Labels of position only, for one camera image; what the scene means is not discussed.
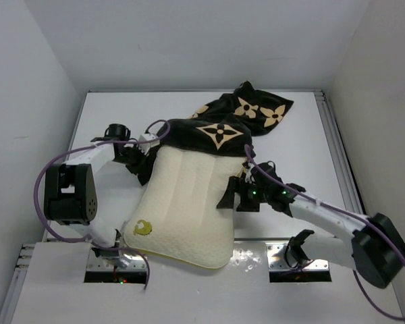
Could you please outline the cream pillow with yellow edge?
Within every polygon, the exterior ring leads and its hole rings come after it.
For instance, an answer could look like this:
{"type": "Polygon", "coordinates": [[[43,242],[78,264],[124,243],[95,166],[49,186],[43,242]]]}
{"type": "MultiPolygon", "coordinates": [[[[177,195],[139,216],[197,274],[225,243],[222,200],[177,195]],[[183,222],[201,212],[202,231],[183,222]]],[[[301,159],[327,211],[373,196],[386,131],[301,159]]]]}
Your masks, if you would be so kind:
{"type": "Polygon", "coordinates": [[[234,249],[233,211],[217,204],[244,161],[161,147],[145,193],[123,229],[124,242],[198,267],[227,265],[234,249]]]}

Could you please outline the black pillowcase with beige flowers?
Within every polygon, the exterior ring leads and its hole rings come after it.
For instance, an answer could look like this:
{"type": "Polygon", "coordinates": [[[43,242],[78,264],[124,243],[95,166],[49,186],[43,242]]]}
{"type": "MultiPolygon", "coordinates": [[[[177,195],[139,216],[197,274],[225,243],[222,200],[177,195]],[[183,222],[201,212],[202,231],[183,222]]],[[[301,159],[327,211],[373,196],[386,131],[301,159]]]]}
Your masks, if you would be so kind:
{"type": "Polygon", "coordinates": [[[243,82],[186,119],[169,120],[161,145],[226,157],[243,157],[252,138],[270,133],[294,102],[243,82]]]}

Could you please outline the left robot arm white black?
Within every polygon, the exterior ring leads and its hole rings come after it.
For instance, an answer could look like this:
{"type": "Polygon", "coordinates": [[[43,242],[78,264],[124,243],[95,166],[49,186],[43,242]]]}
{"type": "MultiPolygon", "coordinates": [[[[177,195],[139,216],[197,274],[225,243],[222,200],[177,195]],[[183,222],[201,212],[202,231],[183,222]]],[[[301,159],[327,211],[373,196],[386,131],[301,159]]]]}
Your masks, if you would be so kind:
{"type": "Polygon", "coordinates": [[[120,163],[145,185],[153,169],[158,137],[150,132],[138,140],[122,124],[111,124],[89,149],[63,163],[49,166],[45,174],[44,215],[68,226],[100,246],[115,246],[118,230],[101,217],[95,174],[109,162],[120,163]]]}

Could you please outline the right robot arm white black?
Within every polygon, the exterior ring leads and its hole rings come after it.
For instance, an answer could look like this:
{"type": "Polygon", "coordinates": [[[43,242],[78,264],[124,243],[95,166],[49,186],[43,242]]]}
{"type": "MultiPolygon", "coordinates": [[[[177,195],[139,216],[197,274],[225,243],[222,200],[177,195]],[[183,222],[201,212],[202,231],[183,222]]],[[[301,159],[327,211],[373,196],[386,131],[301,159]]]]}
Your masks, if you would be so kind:
{"type": "Polygon", "coordinates": [[[405,242],[391,219],[381,213],[372,217],[347,215],[344,210],[317,202],[298,184],[282,182],[274,162],[244,164],[244,172],[229,178],[218,209],[257,213],[261,204],[292,219],[328,232],[303,229],[288,240],[283,259],[291,269],[323,259],[356,271],[377,288],[386,288],[404,267],[405,242]]]}

